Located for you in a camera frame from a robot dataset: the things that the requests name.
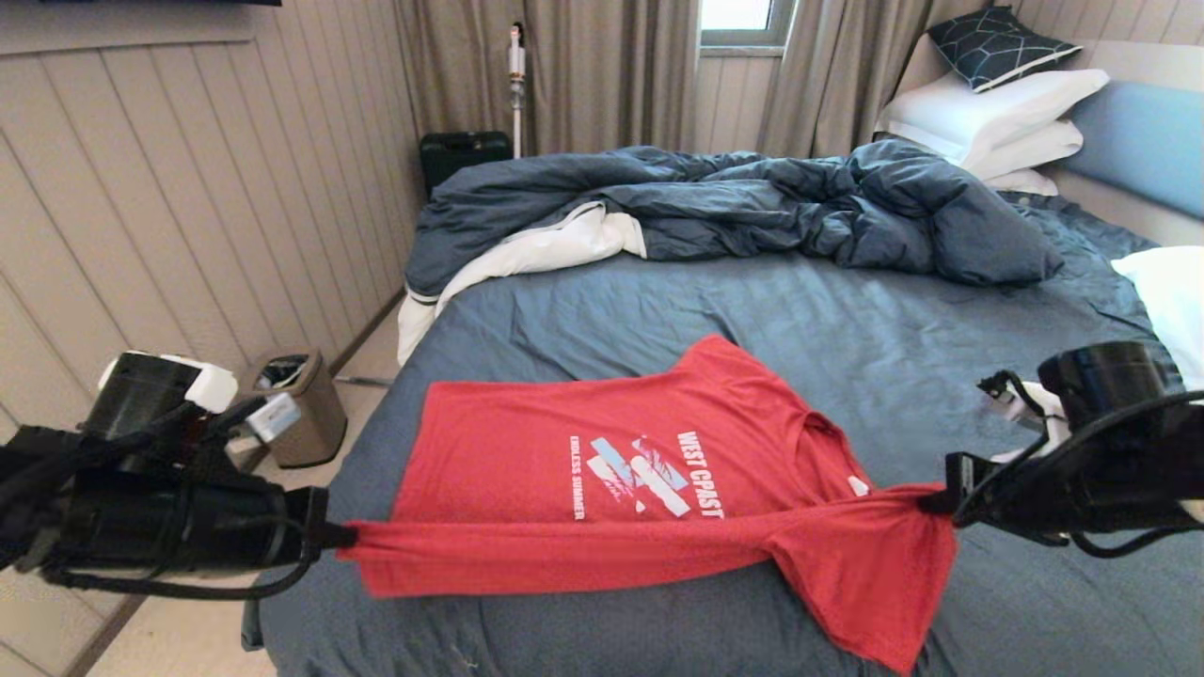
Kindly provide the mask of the red printed t-shirt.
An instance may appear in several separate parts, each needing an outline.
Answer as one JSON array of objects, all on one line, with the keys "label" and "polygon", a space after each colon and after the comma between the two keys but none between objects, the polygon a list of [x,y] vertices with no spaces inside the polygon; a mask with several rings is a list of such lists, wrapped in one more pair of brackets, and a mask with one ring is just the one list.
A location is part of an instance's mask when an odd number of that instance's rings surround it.
[{"label": "red printed t-shirt", "polygon": [[662,373],[438,382],[386,522],[356,522],[374,597],[567,594],[774,564],[843,650],[914,669],[958,540],[877,488],[846,434],[728,338]]}]

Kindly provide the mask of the white pillow at bed edge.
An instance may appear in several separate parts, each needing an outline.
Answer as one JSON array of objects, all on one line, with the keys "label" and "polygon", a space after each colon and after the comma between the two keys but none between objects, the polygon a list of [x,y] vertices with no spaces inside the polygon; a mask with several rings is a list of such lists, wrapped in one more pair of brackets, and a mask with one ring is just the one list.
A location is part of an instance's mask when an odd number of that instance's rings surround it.
[{"label": "white pillow at bed edge", "polygon": [[1188,390],[1204,390],[1204,247],[1156,247],[1114,259],[1147,308]]}]

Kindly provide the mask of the flat white pillow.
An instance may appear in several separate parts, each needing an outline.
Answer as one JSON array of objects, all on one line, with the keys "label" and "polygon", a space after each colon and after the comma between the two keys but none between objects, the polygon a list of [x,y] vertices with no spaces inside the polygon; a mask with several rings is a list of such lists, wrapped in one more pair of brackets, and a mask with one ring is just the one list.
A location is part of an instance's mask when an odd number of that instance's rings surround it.
[{"label": "flat white pillow", "polygon": [[982,179],[982,182],[995,190],[1021,192],[1045,198],[1060,196],[1060,189],[1054,179],[1049,179],[1034,167],[1020,167],[1020,170],[992,177],[992,179]]}]

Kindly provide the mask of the medium white pillow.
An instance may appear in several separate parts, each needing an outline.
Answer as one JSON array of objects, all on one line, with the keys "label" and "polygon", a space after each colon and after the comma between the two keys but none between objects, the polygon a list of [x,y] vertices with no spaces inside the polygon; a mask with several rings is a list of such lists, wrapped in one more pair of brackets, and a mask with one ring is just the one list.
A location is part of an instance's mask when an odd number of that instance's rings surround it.
[{"label": "medium white pillow", "polygon": [[997,179],[1019,170],[1066,159],[1082,148],[1084,133],[1072,120],[1050,120],[1033,133],[1023,134],[1023,137],[1007,141],[993,149],[972,151],[958,165],[978,179]]}]

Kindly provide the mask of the dark blue duvet white lining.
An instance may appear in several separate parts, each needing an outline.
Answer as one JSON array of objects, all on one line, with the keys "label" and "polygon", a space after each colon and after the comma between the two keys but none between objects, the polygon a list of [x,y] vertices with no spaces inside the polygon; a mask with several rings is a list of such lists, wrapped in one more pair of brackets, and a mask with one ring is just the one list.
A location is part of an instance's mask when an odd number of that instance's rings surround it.
[{"label": "dark blue duvet white lining", "polygon": [[651,146],[461,167],[421,208],[405,270],[405,365],[452,298],[494,278],[628,254],[700,261],[796,251],[842,267],[1035,285],[1063,259],[975,175],[903,140],[843,157]]}]

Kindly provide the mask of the blue headboard cushion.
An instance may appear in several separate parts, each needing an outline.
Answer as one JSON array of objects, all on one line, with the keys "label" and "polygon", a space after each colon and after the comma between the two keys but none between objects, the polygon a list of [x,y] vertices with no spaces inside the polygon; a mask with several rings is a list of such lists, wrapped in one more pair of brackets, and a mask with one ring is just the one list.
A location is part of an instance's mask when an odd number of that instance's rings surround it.
[{"label": "blue headboard cushion", "polygon": [[1204,92],[1112,81],[1069,120],[1084,145],[1067,170],[1204,219]]}]

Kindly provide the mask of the large white pillow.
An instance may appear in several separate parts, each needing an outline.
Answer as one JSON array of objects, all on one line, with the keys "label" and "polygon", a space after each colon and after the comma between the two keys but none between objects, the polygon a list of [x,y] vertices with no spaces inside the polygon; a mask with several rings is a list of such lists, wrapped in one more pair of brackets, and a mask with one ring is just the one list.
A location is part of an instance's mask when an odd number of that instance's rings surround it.
[{"label": "large white pillow", "polygon": [[980,160],[1060,119],[1110,81],[1097,69],[1046,71],[975,93],[949,72],[895,98],[879,114],[877,133],[895,134],[951,160]]}]

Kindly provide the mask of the black hard case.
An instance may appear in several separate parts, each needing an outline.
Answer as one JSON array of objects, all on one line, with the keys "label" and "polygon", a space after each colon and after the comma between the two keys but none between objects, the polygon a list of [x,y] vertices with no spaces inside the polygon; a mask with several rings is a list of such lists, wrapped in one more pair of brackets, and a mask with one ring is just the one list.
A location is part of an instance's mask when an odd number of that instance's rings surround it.
[{"label": "black hard case", "polygon": [[419,141],[419,163],[427,198],[445,179],[464,167],[515,158],[515,147],[507,133],[425,134]]}]

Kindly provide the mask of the beige headboard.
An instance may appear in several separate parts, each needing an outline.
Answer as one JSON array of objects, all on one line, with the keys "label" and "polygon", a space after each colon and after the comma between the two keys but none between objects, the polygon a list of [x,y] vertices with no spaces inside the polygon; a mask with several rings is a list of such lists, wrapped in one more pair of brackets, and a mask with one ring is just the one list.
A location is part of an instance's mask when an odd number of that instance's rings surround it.
[{"label": "beige headboard", "polygon": [[[1088,41],[1075,55],[1072,67],[1097,69],[1111,81],[1149,83],[1165,88],[1204,92],[1204,46],[1157,45],[1131,41]],[[1115,226],[1147,237],[1157,245],[1200,245],[1204,247],[1204,219],[1187,217],[1088,179],[1058,164],[1051,179],[1063,198],[1080,204]]]}]

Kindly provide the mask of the narrow beige curtain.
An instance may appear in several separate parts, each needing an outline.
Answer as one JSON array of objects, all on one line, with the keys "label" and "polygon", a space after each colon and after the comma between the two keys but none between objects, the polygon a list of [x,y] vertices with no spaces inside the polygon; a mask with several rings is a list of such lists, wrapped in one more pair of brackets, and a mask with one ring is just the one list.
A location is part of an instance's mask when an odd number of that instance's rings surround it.
[{"label": "narrow beige curtain", "polygon": [[993,0],[797,0],[756,148],[836,157],[869,142],[921,35]]}]

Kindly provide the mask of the dark geometric patterned cushion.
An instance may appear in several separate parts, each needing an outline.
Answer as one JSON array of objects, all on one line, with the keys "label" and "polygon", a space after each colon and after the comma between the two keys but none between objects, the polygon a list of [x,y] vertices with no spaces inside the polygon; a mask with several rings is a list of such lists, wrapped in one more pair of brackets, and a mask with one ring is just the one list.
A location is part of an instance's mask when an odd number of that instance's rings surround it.
[{"label": "dark geometric patterned cushion", "polygon": [[990,6],[927,30],[939,55],[979,94],[1056,69],[1084,47],[1023,25],[1010,6]]}]

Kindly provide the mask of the white stick vacuum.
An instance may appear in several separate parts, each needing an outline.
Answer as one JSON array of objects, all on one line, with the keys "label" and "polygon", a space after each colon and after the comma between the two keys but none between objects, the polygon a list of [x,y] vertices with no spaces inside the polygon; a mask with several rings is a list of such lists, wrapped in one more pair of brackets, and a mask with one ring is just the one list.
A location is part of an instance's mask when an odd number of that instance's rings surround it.
[{"label": "white stick vacuum", "polygon": [[507,55],[512,108],[512,152],[513,158],[519,159],[523,157],[523,112],[526,101],[526,51],[521,22],[514,22],[509,27]]}]

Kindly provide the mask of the wide beige curtain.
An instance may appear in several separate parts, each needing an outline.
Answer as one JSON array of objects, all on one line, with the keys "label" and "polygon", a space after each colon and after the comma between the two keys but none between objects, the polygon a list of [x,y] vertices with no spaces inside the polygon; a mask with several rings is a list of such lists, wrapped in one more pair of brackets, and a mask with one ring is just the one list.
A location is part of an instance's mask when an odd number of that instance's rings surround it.
[{"label": "wide beige curtain", "polygon": [[509,33],[526,51],[526,155],[691,151],[701,0],[394,0],[419,134],[513,129]]}]

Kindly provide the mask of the dark wall screen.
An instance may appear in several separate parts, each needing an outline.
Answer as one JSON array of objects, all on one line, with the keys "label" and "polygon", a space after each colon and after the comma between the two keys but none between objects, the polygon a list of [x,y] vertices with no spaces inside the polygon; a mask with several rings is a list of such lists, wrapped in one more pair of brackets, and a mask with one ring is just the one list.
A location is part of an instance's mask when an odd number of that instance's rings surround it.
[{"label": "dark wall screen", "polygon": [[141,2],[141,4],[202,4],[202,5],[238,5],[238,6],[267,6],[268,8],[281,8],[284,0],[36,0],[42,4],[98,4],[98,2]]}]

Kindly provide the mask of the window with grey frame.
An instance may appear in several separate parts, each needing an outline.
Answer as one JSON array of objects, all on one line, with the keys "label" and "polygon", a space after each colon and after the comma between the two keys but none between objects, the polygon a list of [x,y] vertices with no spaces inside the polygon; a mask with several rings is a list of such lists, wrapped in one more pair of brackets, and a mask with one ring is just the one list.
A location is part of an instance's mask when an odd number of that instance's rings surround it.
[{"label": "window with grey frame", "polygon": [[799,0],[700,0],[704,51],[783,51]]}]

